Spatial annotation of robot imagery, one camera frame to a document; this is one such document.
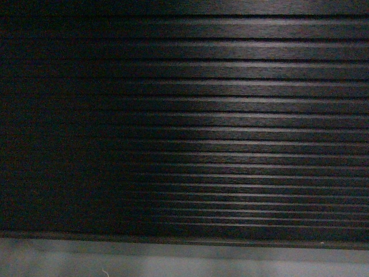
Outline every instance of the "dark ribbed panel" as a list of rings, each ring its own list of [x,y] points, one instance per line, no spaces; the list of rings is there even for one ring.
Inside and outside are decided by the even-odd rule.
[[[2,8],[2,231],[369,242],[366,1],[68,5]]]

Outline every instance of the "gray floor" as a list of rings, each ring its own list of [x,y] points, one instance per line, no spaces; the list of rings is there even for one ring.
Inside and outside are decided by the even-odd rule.
[[[369,276],[369,251],[0,239],[1,277]]]

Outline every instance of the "ribbed texture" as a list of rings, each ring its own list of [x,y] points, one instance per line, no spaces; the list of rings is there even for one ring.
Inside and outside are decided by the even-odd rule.
[[[367,2],[236,2],[6,8],[0,229],[369,242]]]

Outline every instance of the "white thread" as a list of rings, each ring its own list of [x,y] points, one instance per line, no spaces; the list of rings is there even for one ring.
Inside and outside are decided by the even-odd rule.
[[[106,275],[108,275],[108,277],[110,277],[110,276],[109,276],[109,273],[108,273],[108,272],[106,272],[106,271],[104,270],[104,268],[102,268],[102,270],[103,270],[103,272],[104,272]]]

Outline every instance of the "gray surface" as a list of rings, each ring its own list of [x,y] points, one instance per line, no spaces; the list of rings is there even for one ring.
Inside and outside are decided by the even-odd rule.
[[[369,252],[0,239],[0,276],[369,276]]]

